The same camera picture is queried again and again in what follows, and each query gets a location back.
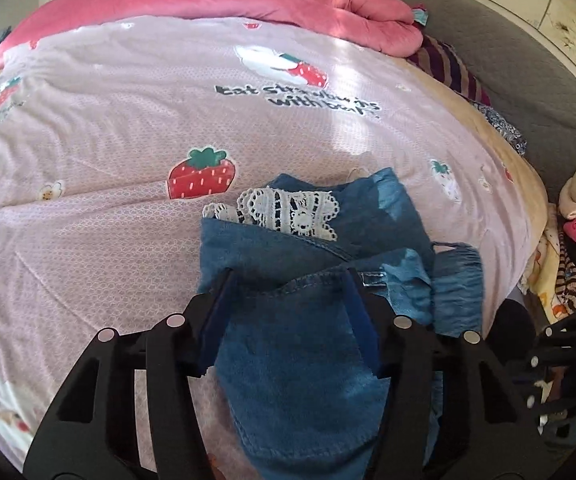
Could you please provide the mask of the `grey quilted headboard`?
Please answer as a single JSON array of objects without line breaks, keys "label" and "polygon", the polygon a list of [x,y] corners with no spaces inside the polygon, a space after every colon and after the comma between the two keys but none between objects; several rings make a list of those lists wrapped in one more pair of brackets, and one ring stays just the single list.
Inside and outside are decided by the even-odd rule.
[{"label": "grey quilted headboard", "polygon": [[576,76],[527,29],[476,0],[402,0],[429,11],[426,34],[454,47],[494,110],[528,142],[548,196],[576,171]]}]

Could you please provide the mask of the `pink plush blanket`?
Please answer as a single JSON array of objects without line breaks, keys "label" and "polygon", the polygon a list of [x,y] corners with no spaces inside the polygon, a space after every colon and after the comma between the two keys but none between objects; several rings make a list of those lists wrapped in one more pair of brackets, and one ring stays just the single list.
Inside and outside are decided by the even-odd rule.
[{"label": "pink plush blanket", "polygon": [[136,16],[250,18],[294,25],[354,42],[394,58],[422,45],[413,9],[401,0],[52,0],[25,18],[0,44],[7,51],[82,26]]}]

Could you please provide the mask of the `blue denim pants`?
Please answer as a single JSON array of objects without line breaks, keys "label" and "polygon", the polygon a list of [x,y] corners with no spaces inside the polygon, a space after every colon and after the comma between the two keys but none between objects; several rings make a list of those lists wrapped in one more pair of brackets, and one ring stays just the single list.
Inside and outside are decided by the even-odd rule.
[{"label": "blue denim pants", "polygon": [[427,235],[391,169],[330,190],[282,174],[205,206],[200,289],[237,276],[216,374],[240,445],[265,479],[358,479],[388,382],[363,362],[342,274],[438,334],[480,330],[479,253]]}]

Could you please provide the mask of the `pink strawberry print quilt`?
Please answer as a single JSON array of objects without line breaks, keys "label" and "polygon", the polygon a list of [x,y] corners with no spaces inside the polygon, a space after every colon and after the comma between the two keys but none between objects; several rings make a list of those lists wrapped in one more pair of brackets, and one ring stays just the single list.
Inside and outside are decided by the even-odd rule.
[{"label": "pink strawberry print quilt", "polygon": [[[409,62],[297,26],[150,15],[7,51],[0,452],[23,466],[100,330],[149,330],[205,292],[205,206],[282,174],[330,190],[387,168],[434,244],[479,253],[487,332],[538,244],[545,188],[478,110]],[[262,479],[216,364],[192,400],[224,474]]]}]

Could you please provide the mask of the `pile of colourful clothes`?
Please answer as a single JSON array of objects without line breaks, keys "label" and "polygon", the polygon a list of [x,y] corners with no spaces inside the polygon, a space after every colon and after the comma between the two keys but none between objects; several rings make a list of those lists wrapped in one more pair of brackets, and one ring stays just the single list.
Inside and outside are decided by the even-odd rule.
[{"label": "pile of colourful clothes", "polygon": [[518,288],[548,325],[576,314],[576,171],[547,206],[547,220]]}]

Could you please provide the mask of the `striped maroon pillow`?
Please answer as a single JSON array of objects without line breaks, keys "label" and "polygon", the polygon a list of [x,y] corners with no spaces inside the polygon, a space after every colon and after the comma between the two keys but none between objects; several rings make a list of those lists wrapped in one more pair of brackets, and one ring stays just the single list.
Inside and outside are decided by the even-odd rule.
[{"label": "striped maroon pillow", "polygon": [[425,36],[419,50],[406,60],[466,100],[492,105],[480,80],[449,44]]}]

